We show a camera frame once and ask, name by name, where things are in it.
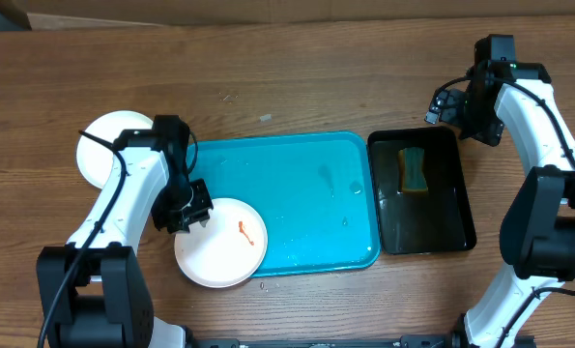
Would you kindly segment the white plate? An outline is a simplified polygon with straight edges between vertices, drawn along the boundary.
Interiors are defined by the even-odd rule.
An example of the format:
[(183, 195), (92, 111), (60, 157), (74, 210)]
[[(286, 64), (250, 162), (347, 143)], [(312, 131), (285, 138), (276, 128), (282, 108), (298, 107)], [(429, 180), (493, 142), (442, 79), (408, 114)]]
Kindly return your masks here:
[(194, 223), (175, 236), (174, 252), (183, 274), (210, 288), (239, 284), (256, 272), (268, 248), (265, 222), (234, 198), (213, 201), (206, 224)]
[[(112, 143), (123, 130), (149, 130), (153, 121), (136, 111), (117, 110), (106, 113), (88, 126), (85, 132)], [(76, 164), (92, 186), (102, 189), (113, 164), (110, 150), (85, 136), (80, 136), (76, 147)]]

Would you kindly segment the yellow green sponge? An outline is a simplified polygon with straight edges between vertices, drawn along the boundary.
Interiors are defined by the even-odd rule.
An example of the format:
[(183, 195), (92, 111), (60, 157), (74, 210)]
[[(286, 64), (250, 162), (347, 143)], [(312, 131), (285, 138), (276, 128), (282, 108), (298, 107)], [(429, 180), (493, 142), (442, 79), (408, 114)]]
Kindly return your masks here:
[(424, 176), (424, 150), (419, 147), (408, 147), (397, 155), (399, 165), (400, 191), (404, 193), (427, 192), (428, 186)]

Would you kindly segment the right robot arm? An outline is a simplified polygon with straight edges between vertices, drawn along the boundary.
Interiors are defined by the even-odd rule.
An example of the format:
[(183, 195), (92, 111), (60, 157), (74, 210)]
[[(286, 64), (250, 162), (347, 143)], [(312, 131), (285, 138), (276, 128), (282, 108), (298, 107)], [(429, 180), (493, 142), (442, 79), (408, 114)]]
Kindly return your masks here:
[(526, 175), (501, 224), (503, 266), (479, 302), (435, 347), (533, 347), (519, 335), (551, 294), (575, 297), (575, 140), (557, 108), (552, 79), (540, 63), (521, 63), (510, 35), (476, 42), (474, 64), (433, 94), (425, 120), (444, 122), (496, 146), (511, 135)]

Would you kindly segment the black water tray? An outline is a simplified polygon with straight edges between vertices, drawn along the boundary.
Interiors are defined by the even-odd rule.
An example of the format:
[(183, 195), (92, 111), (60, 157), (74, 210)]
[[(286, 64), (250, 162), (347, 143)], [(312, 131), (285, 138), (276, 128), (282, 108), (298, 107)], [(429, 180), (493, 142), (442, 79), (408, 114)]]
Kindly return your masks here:
[[(445, 127), (377, 130), (367, 139), (382, 248), (387, 254), (467, 251), (474, 219), (455, 134)], [(424, 150), (427, 192), (400, 191), (398, 152)]]

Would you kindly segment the blue plastic tray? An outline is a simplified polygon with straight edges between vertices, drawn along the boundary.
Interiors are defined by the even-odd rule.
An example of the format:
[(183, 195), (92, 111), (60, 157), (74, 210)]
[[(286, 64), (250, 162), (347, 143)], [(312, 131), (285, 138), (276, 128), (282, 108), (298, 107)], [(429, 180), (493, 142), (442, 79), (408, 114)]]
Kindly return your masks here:
[(364, 269), (381, 245), (363, 139), (350, 131), (203, 141), (191, 178), (254, 208), (269, 242), (257, 277)]

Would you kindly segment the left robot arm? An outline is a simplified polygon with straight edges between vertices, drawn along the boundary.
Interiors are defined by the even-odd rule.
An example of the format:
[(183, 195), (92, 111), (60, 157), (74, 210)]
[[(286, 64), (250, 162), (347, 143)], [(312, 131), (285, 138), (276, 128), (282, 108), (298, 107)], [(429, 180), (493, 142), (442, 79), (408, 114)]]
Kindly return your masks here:
[(63, 246), (46, 246), (36, 265), (44, 347), (189, 347), (183, 326), (156, 317), (136, 253), (147, 221), (169, 233), (205, 225), (213, 203), (187, 159), (196, 141), (177, 115), (112, 142), (89, 132), (113, 167), (88, 217)]

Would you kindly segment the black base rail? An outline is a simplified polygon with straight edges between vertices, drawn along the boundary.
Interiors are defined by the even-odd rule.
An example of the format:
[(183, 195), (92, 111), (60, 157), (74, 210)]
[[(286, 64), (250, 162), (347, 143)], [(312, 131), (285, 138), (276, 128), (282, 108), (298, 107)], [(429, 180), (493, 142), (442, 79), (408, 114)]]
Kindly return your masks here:
[(404, 335), (393, 339), (357, 340), (266, 340), (239, 341), (238, 339), (195, 339), (186, 348), (444, 348), (459, 347), (444, 335)]

